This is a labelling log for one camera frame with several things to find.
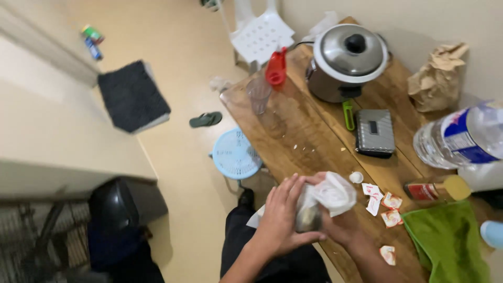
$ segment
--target red bottle cap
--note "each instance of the red bottle cap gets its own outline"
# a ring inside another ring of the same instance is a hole
[[[266,68],[266,80],[275,91],[283,89],[286,81],[286,47],[274,51]]]

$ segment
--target green cloth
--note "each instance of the green cloth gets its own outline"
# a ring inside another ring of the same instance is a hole
[[[468,201],[401,215],[430,283],[487,283],[489,266],[480,255],[478,224]]]

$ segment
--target bottle label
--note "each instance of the bottle label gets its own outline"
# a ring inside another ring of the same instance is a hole
[[[452,154],[474,164],[489,163],[499,159],[485,152],[473,140],[466,126],[470,109],[454,112],[442,122],[442,136]]]
[[[407,189],[416,200],[437,200],[433,184],[409,184]]]

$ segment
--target hand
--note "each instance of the hand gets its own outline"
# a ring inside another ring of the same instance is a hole
[[[314,176],[306,177],[306,181],[312,185],[317,185],[325,180],[326,172],[318,172]],[[353,209],[335,216],[330,217],[330,212],[323,207],[319,206],[321,211],[321,219],[323,230],[335,242],[347,247],[352,239],[358,238],[357,236],[362,233],[358,218]]]
[[[294,174],[273,187],[266,200],[266,210],[250,244],[265,250],[269,256],[284,255],[297,247],[326,239],[322,232],[295,232],[297,200],[306,177]]]

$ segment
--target gray wallet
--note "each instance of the gray wallet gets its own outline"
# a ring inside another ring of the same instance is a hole
[[[363,109],[355,114],[356,151],[359,154],[390,158],[395,140],[389,110]]]

